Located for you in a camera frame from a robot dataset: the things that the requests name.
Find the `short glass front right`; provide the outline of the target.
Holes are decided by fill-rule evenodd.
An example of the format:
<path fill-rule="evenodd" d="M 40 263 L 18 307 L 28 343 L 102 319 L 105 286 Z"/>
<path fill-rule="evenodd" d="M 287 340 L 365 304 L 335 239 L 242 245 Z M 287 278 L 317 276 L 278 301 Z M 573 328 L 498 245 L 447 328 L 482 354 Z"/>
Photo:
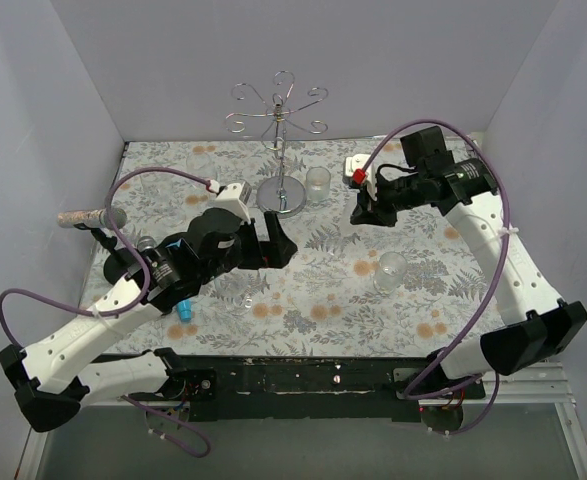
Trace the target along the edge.
<path fill-rule="evenodd" d="M 408 270 L 408 261 L 398 252 L 384 253 L 379 259 L 378 269 L 373 276 L 375 289 L 389 294 L 397 289 Z"/>

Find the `glitter silver microphone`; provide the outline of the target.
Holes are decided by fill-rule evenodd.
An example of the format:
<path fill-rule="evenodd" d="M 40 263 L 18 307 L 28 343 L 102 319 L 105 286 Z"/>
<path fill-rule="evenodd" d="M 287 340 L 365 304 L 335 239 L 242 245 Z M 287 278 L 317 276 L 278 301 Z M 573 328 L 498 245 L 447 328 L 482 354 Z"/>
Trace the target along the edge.
<path fill-rule="evenodd" d="M 122 228 L 126 225 L 128 217 L 124 210 L 114 208 L 111 213 L 112 220 L 109 220 L 105 209 L 62 212 L 57 216 L 57 224 L 61 228 L 110 230 L 113 227 Z"/>

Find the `floral table cloth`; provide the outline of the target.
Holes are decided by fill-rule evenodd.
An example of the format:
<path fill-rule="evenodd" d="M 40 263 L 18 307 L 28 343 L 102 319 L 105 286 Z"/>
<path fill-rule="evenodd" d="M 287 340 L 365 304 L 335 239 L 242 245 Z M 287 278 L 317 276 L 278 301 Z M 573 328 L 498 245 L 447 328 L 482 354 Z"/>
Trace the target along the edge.
<path fill-rule="evenodd" d="M 467 245 L 431 207 L 403 212 L 393 228 L 349 222 L 355 192 L 341 180 L 346 157 L 374 149 L 371 140 L 295 141 L 286 173 L 303 180 L 313 167 L 331 173 L 327 200 L 306 206 L 282 225 L 298 252 L 282 270 L 251 276 L 252 307 L 229 311 L 214 281 L 193 299 L 193 320 L 175 314 L 148 322 L 114 346 L 120 354 L 169 347 L 180 354 L 267 356 L 424 356 L 446 346 L 467 324 L 488 287 Z M 221 182 L 258 186 L 276 173 L 272 154 L 258 142 L 135 142 L 123 155 L 123 185 L 115 203 L 129 217 L 125 235 L 157 240 L 185 229 L 212 201 L 190 181 L 185 160 L 209 152 Z M 184 220 L 165 227 L 144 212 L 139 176 L 162 172 L 181 178 Z M 408 261 L 402 284 L 378 292 L 380 257 L 398 252 Z"/>

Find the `chrome wine glass rack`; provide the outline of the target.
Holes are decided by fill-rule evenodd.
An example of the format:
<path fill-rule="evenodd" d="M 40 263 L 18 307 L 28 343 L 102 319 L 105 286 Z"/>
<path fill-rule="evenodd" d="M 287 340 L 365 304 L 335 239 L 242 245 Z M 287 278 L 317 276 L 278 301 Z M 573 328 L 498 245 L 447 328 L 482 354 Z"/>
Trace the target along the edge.
<path fill-rule="evenodd" d="M 262 104 L 260 113 L 231 112 L 224 119 L 226 130 L 234 135 L 248 138 L 247 123 L 251 120 L 265 120 L 267 127 L 259 136 L 262 146 L 269 151 L 277 165 L 276 173 L 263 180 L 256 190 L 256 205 L 263 211 L 271 211 L 282 218 L 290 218 L 300 213 L 307 200 L 304 184 L 286 173 L 286 153 L 288 146 L 288 129 L 312 136 L 322 135 L 328 125 L 320 120 L 313 120 L 308 127 L 303 127 L 291 120 L 291 117 L 324 101 L 329 91 L 324 87 L 313 87 L 308 90 L 310 100 L 296 108 L 289 106 L 289 99 L 295 86 L 295 75 L 287 70 L 277 72 L 272 79 L 273 85 L 282 87 L 283 92 L 275 92 L 270 99 L 262 96 L 251 84 L 242 82 L 233 86 L 231 96 L 237 102 L 245 101 L 254 95 Z"/>

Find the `blue microphone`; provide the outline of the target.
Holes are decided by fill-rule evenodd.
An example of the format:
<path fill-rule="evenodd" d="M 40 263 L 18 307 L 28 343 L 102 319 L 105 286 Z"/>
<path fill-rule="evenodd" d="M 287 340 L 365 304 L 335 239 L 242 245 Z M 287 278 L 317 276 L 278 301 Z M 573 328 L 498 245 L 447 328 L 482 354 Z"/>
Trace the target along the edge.
<path fill-rule="evenodd" d="M 193 320 L 192 302 L 190 299 L 178 302 L 175 310 L 181 323 L 188 324 Z"/>

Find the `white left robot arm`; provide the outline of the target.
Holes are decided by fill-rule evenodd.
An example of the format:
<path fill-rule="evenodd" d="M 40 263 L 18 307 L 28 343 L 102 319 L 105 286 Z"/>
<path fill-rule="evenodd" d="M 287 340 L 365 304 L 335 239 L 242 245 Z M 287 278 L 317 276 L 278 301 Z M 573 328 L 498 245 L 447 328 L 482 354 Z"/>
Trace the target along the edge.
<path fill-rule="evenodd" d="M 235 268 L 282 269 L 297 253 L 274 212 L 264 215 L 268 237 L 257 236 L 253 219 L 210 208 L 184 232 L 140 250 L 134 262 L 97 301 L 47 338 L 26 347 L 9 345 L 0 364 L 14 397 L 37 432 L 54 430 L 82 407 L 127 394 L 166 400 L 189 385 L 185 364 L 170 348 L 125 360 L 101 361 L 115 343 L 146 322 L 170 313 L 202 286 Z"/>

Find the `clear wine glass front centre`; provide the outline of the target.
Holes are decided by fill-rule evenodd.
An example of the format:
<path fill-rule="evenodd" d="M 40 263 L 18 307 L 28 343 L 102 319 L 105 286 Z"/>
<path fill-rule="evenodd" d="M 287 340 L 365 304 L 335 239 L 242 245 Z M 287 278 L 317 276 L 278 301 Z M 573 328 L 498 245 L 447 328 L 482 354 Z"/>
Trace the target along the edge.
<path fill-rule="evenodd" d="M 214 280 L 214 286 L 229 311 L 241 315 L 251 309 L 253 299 L 249 274 L 243 271 L 226 273 Z"/>

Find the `ribbed short glass near rack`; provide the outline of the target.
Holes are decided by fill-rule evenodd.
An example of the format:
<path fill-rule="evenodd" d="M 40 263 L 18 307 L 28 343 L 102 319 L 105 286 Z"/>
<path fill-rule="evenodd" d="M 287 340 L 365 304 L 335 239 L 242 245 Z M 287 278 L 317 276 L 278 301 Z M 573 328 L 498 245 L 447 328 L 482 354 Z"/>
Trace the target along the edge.
<path fill-rule="evenodd" d="M 321 203 L 330 195 L 331 173 L 325 167 L 313 167 L 307 171 L 305 188 L 307 201 Z"/>

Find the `black microphone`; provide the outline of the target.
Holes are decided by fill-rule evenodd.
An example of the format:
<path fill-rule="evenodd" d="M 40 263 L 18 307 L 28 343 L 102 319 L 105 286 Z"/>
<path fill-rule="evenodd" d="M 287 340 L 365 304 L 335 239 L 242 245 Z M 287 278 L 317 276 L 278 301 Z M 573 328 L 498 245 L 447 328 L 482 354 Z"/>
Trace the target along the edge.
<path fill-rule="evenodd" d="M 151 236 L 141 236 L 137 242 L 137 251 L 143 257 L 152 257 L 157 255 L 157 242 Z"/>

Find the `clear wine glass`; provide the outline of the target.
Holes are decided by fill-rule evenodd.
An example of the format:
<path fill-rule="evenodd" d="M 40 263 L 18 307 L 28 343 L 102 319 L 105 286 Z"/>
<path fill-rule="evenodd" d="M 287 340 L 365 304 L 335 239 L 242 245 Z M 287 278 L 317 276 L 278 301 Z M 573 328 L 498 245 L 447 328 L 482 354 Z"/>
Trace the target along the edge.
<path fill-rule="evenodd" d="M 150 220 L 165 227 L 176 227 L 184 220 L 181 178 L 162 172 L 139 176 L 143 190 L 144 212 Z"/>
<path fill-rule="evenodd" d="M 253 299 L 249 274 L 243 271 L 226 273 L 214 280 L 214 286 L 229 311 L 241 315 L 251 309 Z"/>
<path fill-rule="evenodd" d="M 218 168 L 212 155 L 207 151 L 191 152 L 185 160 L 186 171 L 189 174 L 205 180 L 217 180 Z"/>

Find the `black base frame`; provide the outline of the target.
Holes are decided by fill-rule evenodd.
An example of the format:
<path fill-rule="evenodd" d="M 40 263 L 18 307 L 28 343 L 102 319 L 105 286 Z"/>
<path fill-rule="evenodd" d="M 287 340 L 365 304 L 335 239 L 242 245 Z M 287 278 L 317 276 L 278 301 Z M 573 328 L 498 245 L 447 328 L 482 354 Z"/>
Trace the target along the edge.
<path fill-rule="evenodd" d="M 420 357 L 264 357 L 103 354 L 73 381 L 81 406 L 129 396 L 186 402 L 193 422 L 373 419 L 417 422 L 401 391 L 428 362 Z"/>

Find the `clear wine glass left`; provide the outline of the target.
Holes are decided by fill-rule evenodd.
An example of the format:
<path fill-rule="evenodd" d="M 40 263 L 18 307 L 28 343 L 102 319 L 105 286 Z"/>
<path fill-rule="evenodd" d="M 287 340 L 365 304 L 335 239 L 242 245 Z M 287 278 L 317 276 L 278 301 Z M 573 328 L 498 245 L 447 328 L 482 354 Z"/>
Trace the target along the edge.
<path fill-rule="evenodd" d="M 176 227 L 184 220 L 181 178 L 162 172 L 139 176 L 143 190 L 144 212 L 150 220 L 165 227 Z"/>

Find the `clear wine glass back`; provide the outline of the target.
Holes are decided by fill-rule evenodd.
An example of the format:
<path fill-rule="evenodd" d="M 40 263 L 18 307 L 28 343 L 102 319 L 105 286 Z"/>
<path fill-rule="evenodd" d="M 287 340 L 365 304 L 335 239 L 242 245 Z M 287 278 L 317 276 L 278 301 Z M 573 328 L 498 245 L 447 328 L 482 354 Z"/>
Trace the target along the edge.
<path fill-rule="evenodd" d="M 217 180 L 218 168 L 212 155 L 207 151 L 191 152 L 185 160 L 186 171 L 189 174 L 205 180 Z"/>

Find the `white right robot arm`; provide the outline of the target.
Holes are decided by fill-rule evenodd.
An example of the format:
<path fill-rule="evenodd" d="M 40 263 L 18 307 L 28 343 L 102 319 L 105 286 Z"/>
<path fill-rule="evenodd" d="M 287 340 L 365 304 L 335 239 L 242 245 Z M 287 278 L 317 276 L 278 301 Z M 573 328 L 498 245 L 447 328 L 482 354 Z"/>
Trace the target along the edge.
<path fill-rule="evenodd" d="M 373 153 L 343 164 L 343 181 L 357 190 L 353 225 L 392 227 L 402 211 L 429 205 L 457 231 L 489 285 L 484 299 L 451 343 L 404 387 L 406 399 L 448 397 L 488 372 L 511 375 L 565 350 L 587 321 L 579 301 L 567 302 L 532 260 L 512 225 L 509 199 L 480 148 L 461 140 L 473 157 L 457 162 L 443 132 L 452 125 L 413 122 L 395 130 L 406 161 L 388 180 Z"/>

